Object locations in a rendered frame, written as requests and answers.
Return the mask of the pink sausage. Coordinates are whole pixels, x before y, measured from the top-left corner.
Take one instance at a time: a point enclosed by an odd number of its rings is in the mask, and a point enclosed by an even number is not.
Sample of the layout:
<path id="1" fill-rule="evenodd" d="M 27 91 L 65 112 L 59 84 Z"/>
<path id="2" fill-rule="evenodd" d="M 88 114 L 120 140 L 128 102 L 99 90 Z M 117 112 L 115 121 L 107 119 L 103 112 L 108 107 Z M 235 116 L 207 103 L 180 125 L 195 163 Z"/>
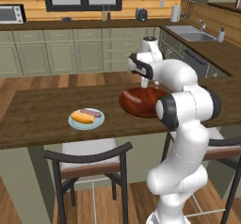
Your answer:
<path id="1" fill-rule="evenodd" d="M 102 113 L 98 112 L 98 111 L 93 111 L 93 110 L 88 110 L 88 109 L 80 109 L 80 112 L 81 113 L 85 113 L 85 114 L 88 114 L 88 115 L 92 115 L 94 116 L 95 118 L 100 118 L 102 116 Z"/>
<path id="2" fill-rule="evenodd" d="M 142 101 L 138 97 L 133 96 L 126 90 L 123 92 L 123 95 L 125 96 L 125 98 L 127 98 L 129 101 L 132 101 L 135 104 L 142 104 Z"/>

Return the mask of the red-brown wooden bowl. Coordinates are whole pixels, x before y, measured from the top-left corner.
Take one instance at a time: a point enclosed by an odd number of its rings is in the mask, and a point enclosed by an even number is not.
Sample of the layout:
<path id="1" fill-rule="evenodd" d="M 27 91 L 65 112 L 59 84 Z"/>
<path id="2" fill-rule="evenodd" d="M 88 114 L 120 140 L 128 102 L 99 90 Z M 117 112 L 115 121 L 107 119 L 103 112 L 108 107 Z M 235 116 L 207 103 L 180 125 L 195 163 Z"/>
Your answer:
<path id="1" fill-rule="evenodd" d="M 123 93 L 119 96 L 119 104 L 127 113 L 140 118 L 155 118 L 155 104 L 166 92 L 158 88 L 129 88 L 126 89 L 130 94 L 138 97 L 142 104 L 135 104 L 129 101 Z"/>

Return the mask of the light blue plate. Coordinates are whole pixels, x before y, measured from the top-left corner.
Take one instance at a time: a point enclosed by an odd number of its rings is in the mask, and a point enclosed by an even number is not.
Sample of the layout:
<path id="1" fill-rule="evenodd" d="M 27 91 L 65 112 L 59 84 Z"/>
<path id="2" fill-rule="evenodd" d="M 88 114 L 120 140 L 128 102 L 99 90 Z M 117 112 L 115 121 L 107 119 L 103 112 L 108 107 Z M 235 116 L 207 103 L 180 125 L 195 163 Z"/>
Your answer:
<path id="1" fill-rule="evenodd" d="M 90 123 L 90 124 L 77 122 L 72 117 L 69 117 L 68 118 L 69 125 L 73 129 L 82 130 L 82 131 L 93 130 L 93 129 L 96 129 L 96 128 L 100 127 L 104 123 L 104 113 L 101 110 L 95 109 L 95 108 L 91 108 L 90 111 L 99 112 L 101 114 L 101 117 L 96 118 L 95 121 L 93 123 Z"/>

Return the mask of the yellow bun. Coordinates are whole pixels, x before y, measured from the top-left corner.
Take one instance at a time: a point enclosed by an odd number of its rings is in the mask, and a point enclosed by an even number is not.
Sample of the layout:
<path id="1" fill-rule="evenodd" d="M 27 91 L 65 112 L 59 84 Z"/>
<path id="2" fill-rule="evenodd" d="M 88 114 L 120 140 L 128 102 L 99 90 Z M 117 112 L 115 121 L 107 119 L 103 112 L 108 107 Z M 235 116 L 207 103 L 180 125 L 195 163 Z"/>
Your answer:
<path id="1" fill-rule="evenodd" d="M 95 121 L 95 117 L 93 115 L 80 111 L 72 112 L 71 117 L 73 120 L 85 124 L 92 124 Z"/>

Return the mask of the green cupboards beside sink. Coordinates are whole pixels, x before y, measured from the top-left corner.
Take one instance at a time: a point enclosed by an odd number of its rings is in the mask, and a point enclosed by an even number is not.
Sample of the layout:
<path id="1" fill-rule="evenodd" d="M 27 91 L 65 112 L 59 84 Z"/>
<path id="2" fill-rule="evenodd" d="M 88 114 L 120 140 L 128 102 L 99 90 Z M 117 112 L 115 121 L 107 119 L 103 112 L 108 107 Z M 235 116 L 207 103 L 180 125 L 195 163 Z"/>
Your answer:
<path id="1" fill-rule="evenodd" d="M 182 61 L 184 61 L 185 48 L 188 48 L 163 29 L 160 30 L 159 47 L 164 55 L 164 58 L 176 58 Z M 227 73 L 209 62 L 209 67 L 205 78 L 227 76 Z"/>

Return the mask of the dark dishwasher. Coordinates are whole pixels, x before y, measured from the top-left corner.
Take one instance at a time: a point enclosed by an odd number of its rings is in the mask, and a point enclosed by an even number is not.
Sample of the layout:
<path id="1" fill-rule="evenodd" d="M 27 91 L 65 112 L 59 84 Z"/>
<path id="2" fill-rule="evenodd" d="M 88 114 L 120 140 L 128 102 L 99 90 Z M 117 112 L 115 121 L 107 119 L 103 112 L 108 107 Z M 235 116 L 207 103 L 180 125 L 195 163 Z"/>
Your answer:
<path id="1" fill-rule="evenodd" d="M 189 48 L 185 48 L 184 62 L 195 70 L 199 78 L 206 77 L 209 62 Z"/>

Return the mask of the grey sink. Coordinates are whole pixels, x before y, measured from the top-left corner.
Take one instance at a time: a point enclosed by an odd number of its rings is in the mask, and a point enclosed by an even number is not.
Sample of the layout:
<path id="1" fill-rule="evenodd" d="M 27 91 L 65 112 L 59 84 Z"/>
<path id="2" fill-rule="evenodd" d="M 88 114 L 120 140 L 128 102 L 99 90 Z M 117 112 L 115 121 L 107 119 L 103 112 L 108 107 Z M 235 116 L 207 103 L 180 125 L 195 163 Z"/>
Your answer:
<path id="1" fill-rule="evenodd" d="M 168 29 L 187 41 L 209 41 L 217 39 L 213 35 L 200 31 L 192 25 L 168 26 Z"/>

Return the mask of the white paper towel roll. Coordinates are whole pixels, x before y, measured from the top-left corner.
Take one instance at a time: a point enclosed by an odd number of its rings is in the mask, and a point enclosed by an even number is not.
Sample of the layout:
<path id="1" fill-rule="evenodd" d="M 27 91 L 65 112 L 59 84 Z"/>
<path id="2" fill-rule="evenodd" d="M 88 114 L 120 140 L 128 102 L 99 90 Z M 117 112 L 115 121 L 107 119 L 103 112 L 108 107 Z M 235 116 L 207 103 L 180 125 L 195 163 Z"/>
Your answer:
<path id="1" fill-rule="evenodd" d="M 181 17 L 181 6 L 178 6 L 177 4 L 175 4 L 172 9 L 171 9 L 171 18 L 170 20 L 173 23 L 177 23 L 180 21 L 180 17 Z"/>

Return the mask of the white soap dispenser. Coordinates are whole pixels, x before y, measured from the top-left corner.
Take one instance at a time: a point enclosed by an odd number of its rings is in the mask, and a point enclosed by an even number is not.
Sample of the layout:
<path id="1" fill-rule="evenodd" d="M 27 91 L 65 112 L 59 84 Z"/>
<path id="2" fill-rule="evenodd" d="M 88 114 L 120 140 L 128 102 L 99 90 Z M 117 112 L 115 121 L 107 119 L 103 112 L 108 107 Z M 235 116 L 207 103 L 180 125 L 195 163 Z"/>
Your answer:
<path id="1" fill-rule="evenodd" d="M 217 36 L 217 42 L 222 43 L 224 41 L 224 36 L 225 36 L 225 27 L 221 27 Z"/>

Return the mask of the hanging kitchen tools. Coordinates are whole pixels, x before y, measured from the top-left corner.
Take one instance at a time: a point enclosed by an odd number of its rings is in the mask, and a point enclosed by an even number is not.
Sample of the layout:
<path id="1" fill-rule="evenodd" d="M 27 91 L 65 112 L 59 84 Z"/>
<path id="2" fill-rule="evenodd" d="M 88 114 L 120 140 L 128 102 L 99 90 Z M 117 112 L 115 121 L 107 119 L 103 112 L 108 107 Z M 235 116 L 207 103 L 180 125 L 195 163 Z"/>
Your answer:
<path id="1" fill-rule="evenodd" d="M 193 9 L 195 7 L 195 2 L 192 0 L 187 0 L 186 1 L 186 9 L 185 12 L 183 12 L 181 14 L 182 17 L 186 17 L 187 19 L 189 19 L 192 15 Z"/>

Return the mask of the green lower cupboard run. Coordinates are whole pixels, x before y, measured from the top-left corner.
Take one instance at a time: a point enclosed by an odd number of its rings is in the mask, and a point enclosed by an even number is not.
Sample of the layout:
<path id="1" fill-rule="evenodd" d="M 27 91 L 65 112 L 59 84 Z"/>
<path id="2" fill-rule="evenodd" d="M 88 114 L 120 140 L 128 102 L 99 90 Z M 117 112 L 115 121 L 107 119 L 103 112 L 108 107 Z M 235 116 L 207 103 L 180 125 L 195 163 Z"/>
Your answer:
<path id="1" fill-rule="evenodd" d="M 0 77 L 125 72 L 157 27 L 0 31 Z"/>

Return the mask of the dark chair with white seat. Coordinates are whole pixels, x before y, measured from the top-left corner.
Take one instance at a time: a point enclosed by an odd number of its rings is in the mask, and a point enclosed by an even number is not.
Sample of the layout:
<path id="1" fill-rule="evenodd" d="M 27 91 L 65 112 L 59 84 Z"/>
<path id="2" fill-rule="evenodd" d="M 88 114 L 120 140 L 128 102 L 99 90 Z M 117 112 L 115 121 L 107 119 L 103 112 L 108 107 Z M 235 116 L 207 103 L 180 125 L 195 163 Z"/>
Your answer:
<path id="1" fill-rule="evenodd" d="M 219 163 L 234 170 L 231 190 L 220 221 L 220 224 L 226 224 L 241 179 L 241 146 L 239 145 L 241 136 L 225 139 L 216 127 L 209 128 L 208 131 L 211 139 L 203 160 L 217 160 Z"/>
<path id="2" fill-rule="evenodd" d="M 116 185 L 121 187 L 122 221 L 128 224 L 126 153 L 132 148 L 131 142 L 117 146 L 114 138 L 106 138 L 63 143 L 62 153 L 44 152 L 43 156 L 53 165 L 60 224 L 67 224 L 64 194 L 71 192 L 72 206 L 75 206 L 77 180 L 102 174 L 111 180 L 113 200 L 117 199 Z"/>

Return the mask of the silver toaster oven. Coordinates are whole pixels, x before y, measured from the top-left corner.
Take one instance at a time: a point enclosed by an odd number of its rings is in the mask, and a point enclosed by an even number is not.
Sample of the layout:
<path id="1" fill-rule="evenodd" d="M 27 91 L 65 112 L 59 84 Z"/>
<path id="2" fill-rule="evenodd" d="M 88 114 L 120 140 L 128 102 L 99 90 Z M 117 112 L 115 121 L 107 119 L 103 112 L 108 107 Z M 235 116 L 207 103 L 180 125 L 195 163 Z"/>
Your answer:
<path id="1" fill-rule="evenodd" d="M 0 5 L 0 24 L 24 24 L 24 5 Z"/>

